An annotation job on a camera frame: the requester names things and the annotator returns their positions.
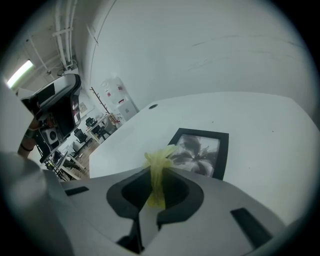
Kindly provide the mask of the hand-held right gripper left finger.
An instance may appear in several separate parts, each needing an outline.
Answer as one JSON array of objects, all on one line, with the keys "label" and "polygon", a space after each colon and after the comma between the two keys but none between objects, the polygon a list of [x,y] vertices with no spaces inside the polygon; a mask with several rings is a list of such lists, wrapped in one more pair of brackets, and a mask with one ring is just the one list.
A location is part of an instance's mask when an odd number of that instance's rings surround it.
[{"label": "hand-held right gripper left finger", "polygon": [[140,254],[139,214],[151,193],[149,168],[60,182],[43,172],[53,212],[72,256]]}]

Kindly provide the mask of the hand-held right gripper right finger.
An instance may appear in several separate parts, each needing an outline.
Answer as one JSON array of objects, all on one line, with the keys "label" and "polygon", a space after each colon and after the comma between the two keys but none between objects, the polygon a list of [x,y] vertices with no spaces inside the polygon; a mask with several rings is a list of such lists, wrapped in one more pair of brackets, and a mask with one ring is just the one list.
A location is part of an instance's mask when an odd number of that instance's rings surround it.
[{"label": "hand-held right gripper right finger", "polygon": [[144,256],[244,256],[254,250],[231,212],[246,209],[272,236],[286,226],[263,204],[238,187],[182,169],[173,171],[199,185],[203,203],[188,220],[163,225]]}]

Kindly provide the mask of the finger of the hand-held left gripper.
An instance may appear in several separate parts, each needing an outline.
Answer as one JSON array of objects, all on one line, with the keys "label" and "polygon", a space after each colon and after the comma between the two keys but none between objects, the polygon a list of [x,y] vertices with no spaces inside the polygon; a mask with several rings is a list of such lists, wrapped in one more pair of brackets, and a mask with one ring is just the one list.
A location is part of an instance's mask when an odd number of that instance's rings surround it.
[{"label": "finger of the hand-held left gripper", "polygon": [[22,98],[27,109],[37,118],[58,111],[63,115],[59,122],[65,140],[80,124],[79,95],[81,78],[78,74],[63,75],[42,87],[29,97]]}]

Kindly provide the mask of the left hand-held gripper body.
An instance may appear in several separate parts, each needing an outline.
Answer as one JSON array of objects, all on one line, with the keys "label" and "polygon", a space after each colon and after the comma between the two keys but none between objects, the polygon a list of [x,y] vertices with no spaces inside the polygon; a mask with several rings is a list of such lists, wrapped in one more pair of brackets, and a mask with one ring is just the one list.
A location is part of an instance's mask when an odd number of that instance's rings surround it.
[{"label": "left hand-held gripper body", "polygon": [[60,127],[63,115],[59,111],[50,111],[37,118],[32,110],[34,126],[31,127],[31,138],[35,140],[40,153],[40,163],[43,163],[62,144],[64,134]]}]

